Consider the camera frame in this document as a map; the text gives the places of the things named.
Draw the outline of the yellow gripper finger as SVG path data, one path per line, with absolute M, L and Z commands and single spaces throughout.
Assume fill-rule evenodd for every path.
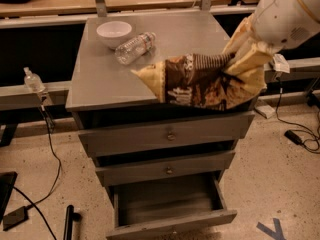
M 223 53 L 233 53 L 235 59 L 240 59 L 251 49 L 252 44 L 255 42 L 252 20 L 253 15 L 250 15 L 240 22 L 231 39 L 224 47 Z
M 236 76 L 250 69 L 263 66 L 272 59 L 272 47 L 263 41 L 246 43 L 228 63 L 224 72 Z

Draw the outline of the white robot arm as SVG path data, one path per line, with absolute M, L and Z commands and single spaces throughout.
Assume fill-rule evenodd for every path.
M 224 53 L 235 57 L 225 72 L 263 66 L 282 49 L 294 49 L 320 32 L 320 0 L 260 0 L 237 27 Z

